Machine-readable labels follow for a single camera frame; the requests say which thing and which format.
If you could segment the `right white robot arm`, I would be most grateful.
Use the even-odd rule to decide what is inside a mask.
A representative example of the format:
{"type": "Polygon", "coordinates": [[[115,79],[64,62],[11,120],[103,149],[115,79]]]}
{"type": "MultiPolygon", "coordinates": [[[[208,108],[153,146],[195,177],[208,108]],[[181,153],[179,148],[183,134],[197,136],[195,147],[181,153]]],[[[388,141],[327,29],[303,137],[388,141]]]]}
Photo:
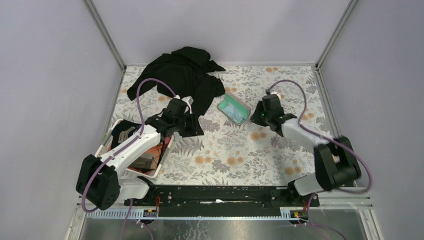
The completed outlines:
{"type": "Polygon", "coordinates": [[[313,154],[314,172],[288,184],[286,198],[291,205],[299,206],[309,194],[331,191],[361,177],[358,160],[339,146],[349,146],[348,138],[343,136],[326,140],[301,128],[294,114],[284,112],[276,94],[264,96],[257,103],[250,120],[259,126],[268,127],[281,137],[295,141],[313,154]]]}

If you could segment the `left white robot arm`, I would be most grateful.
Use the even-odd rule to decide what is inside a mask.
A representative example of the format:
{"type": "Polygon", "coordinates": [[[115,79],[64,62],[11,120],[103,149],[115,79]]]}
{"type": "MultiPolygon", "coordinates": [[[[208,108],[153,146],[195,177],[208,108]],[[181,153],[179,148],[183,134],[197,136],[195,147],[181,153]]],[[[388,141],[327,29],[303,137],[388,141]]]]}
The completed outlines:
{"type": "Polygon", "coordinates": [[[155,192],[140,178],[121,179],[120,175],[150,148],[178,133],[181,137],[201,134],[196,123],[192,97],[172,98],[161,113],[152,115],[138,131],[123,143],[96,157],[86,156],[81,164],[76,191],[81,194],[85,212],[106,210],[116,201],[137,199],[148,206],[155,200],[155,192]]]}

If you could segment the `light blue cleaning cloth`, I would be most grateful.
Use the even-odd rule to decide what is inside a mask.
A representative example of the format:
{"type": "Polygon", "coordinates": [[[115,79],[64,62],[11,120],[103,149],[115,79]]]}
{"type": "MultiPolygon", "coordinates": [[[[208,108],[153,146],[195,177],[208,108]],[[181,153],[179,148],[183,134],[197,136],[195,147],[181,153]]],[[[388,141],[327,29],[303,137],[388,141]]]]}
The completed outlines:
{"type": "Polygon", "coordinates": [[[237,108],[230,109],[228,111],[228,115],[237,124],[241,124],[246,120],[246,116],[243,115],[237,108]]]}

